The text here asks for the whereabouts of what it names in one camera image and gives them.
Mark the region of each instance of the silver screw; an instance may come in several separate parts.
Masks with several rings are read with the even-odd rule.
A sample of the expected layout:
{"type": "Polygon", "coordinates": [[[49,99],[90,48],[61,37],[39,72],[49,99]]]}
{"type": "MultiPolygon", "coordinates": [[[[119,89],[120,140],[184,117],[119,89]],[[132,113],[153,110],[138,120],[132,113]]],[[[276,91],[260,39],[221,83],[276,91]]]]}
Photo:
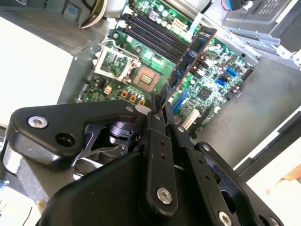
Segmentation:
{"type": "Polygon", "coordinates": [[[133,110],[130,106],[126,106],[126,109],[127,109],[129,112],[134,112],[134,110],[133,110]]]}
{"type": "Polygon", "coordinates": [[[157,114],[154,114],[154,117],[155,117],[156,119],[158,119],[158,120],[161,120],[160,116],[157,115],[157,114]]]}
{"type": "Polygon", "coordinates": [[[225,225],[225,226],[232,226],[232,222],[231,219],[229,218],[229,216],[227,214],[225,214],[224,212],[219,212],[218,216],[221,220],[221,222],[225,225]]]}
{"type": "Polygon", "coordinates": [[[43,129],[48,125],[47,120],[39,116],[30,117],[27,122],[31,127],[38,129],[43,129]]]}
{"type": "Polygon", "coordinates": [[[115,39],[119,38],[119,34],[114,33],[114,34],[113,34],[113,38],[115,38],[115,39]]]}
{"type": "Polygon", "coordinates": [[[275,226],[280,226],[280,224],[276,221],[275,218],[270,217],[270,219],[271,219],[272,223],[273,223],[275,226]]]}
{"type": "Polygon", "coordinates": [[[181,133],[185,132],[185,130],[184,130],[184,128],[183,128],[182,126],[178,126],[178,130],[179,130],[181,133]]]}
{"type": "Polygon", "coordinates": [[[203,145],[203,147],[206,151],[208,151],[208,152],[210,151],[210,148],[208,147],[208,145],[203,145]]]}
{"type": "Polygon", "coordinates": [[[166,188],[164,188],[164,187],[158,188],[157,197],[164,204],[166,204],[166,205],[171,204],[171,201],[172,201],[171,194],[166,188]]]}

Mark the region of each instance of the green circuit board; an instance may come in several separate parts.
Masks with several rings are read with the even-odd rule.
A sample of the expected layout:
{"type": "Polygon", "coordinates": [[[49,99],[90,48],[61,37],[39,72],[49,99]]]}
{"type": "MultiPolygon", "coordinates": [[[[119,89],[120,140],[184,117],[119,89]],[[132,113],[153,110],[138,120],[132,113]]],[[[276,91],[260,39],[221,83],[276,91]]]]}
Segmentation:
{"type": "MultiPolygon", "coordinates": [[[[150,7],[159,7],[160,5],[163,5],[164,9],[168,11],[167,18],[170,18],[170,21],[177,18],[189,28],[191,22],[187,18],[158,0],[134,0],[131,6],[134,7],[137,13],[143,15],[147,10],[149,11],[150,7]]],[[[116,32],[119,34],[118,37],[115,38],[116,45],[137,56],[141,65],[131,70],[129,74],[131,82],[128,84],[107,78],[100,74],[95,74],[82,101],[125,99],[134,105],[143,104],[150,106],[151,92],[159,93],[161,91],[174,69],[175,63],[125,33],[117,30],[116,32]],[[106,87],[111,88],[109,94],[105,93],[106,87]]],[[[175,33],[172,29],[166,29],[166,32],[177,36],[179,39],[184,39],[182,33],[175,33]]],[[[108,44],[107,47],[115,48],[111,44],[108,44]]],[[[199,110],[199,117],[201,117],[203,113],[206,113],[206,117],[198,125],[195,132],[196,134],[217,114],[220,107],[227,101],[228,94],[233,88],[237,88],[241,85],[243,82],[242,77],[245,73],[249,73],[250,68],[252,68],[243,57],[231,51],[215,38],[210,41],[203,52],[203,56],[206,57],[208,67],[202,68],[198,76],[188,73],[183,83],[170,98],[170,102],[172,106],[174,106],[179,98],[182,97],[183,93],[187,93],[182,104],[174,112],[182,122],[187,119],[193,109],[199,110]],[[225,85],[217,83],[217,79],[223,74],[226,74],[225,71],[228,68],[233,69],[237,75],[229,76],[229,74],[227,74],[228,81],[225,85]]],[[[103,61],[102,70],[111,72],[118,77],[122,73],[126,63],[126,57],[118,59],[117,56],[109,52],[103,61]]]]}

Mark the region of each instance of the motherboard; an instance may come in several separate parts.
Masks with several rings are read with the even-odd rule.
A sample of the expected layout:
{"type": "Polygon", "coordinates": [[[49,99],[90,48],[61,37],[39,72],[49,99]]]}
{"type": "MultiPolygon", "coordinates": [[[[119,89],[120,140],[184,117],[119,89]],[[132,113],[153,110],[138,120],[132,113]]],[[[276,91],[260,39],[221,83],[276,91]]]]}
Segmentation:
{"type": "MultiPolygon", "coordinates": [[[[124,99],[150,106],[201,26],[159,0],[131,0],[131,12],[102,43],[94,75],[81,101],[124,99]]],[[[175,122],[192,138],[241,94],[240,85],[252,66],[212,38],[195,66],[169,98],[175,122]]]]}

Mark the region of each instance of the red wire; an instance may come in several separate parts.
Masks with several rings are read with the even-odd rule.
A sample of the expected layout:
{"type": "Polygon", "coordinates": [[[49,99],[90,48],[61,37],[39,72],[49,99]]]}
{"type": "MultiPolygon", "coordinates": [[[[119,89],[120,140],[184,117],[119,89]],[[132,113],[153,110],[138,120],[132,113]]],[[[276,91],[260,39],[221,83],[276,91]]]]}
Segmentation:
{"type": "Polygon", "coordinates": [[[221,0],[221,6],[222,6],[222,9],[225,10],[225,11],[230,11],[229,9],[226,9],[222,3],[222,0],[221,0]]]}

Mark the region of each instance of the white cable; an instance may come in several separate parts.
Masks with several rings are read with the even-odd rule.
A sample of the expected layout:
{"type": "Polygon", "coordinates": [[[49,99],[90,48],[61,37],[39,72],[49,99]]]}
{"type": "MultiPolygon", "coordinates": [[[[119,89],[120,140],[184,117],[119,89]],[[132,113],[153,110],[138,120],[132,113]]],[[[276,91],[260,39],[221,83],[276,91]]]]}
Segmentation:
{"type": "Polygon", "coordinates": [[[91,26],[95,25],[96,23],[98,23],[101,20],[101,18],[104,16],[105,10],[107,8],[107,4],[108,4],[108,0],[103,0],[103,8],[102,8],[101,12],[99,13],[99,15],[95,18],[94,21],[90,22],[89,24],[87,24],[81,28],[85,29],[85,28],[91,27],[91,26]]]}

